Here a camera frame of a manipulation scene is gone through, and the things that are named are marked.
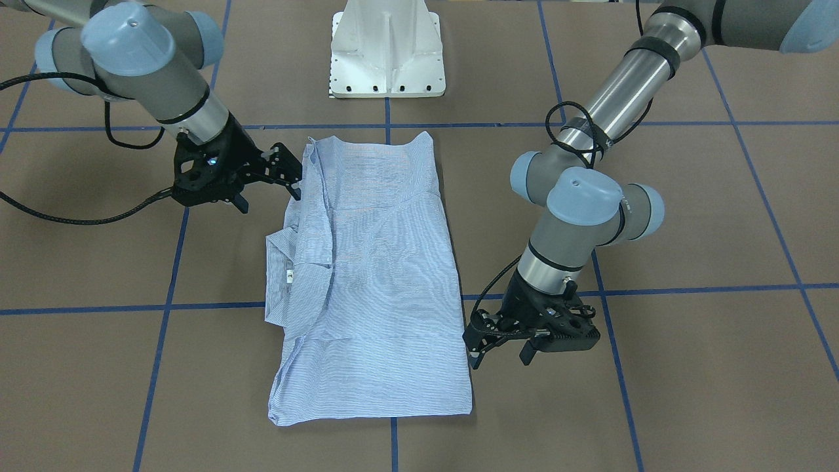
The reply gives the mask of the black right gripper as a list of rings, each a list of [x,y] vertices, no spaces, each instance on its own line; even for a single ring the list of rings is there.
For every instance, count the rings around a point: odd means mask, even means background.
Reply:
[[[266,182],[284,186],[290,196],[302,199],[302,162],[282,143],[261,152],[234,116],[229,116],[219,135],[204,144],[192,134],[178,132],[174,154],[172,198],[185,207],[229,201],[242,214],[250,203],[244,186]]]

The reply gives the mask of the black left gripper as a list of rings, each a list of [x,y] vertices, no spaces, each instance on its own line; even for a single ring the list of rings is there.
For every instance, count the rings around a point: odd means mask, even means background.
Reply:
[[[469,323],[463,333],[468,363],[477,370],[489,350],[510,340],[522,340],[519,359],[524,366],[536,353],[584,351],[600,340],[593,324],[596,309],[577,295],[577,284],[567,277],[560,293],[546,294],[527,284],[518,273],[513,274],[497,313],[480,308],[489,290],[506,274],[503,269],[477,296]]]

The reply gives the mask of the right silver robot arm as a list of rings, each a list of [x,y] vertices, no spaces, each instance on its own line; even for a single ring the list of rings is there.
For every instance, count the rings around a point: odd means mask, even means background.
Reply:
[[[139,205],[171,198],[185,207],[225,201],[248,212],[243,189],[284,186],[299,200],[302,164],[281,143],[258,149],[201,70],[221,60],[223,33],[203,12],[172,12],[136,1],[3,1],[61,23],[34,47],[37,72],[2,89],[47,80],[106,107],[135,101],[176,138],[174,181]]]

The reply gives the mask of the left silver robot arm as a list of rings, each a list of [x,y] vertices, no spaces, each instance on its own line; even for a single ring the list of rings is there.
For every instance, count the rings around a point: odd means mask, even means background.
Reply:
[[[524,345],[524,365],[536,353],[585,351],[600,332],[596,311],[579,298],[577,278],[598,248],[654,234],[665,220],[665,201],[652,186],[621,185],[603,159],[647,116],[652,101],[683,63],[710,46],[811,54],[837,40],[836,1],[665,1],[639,23],[639,37],[585,105],[571,107],[551,143],[513,164],[509,181],[522,199],[543,212],[511,275],[497,313],[474,305],[463,341],[476,370],[487,352],[511,340]]]

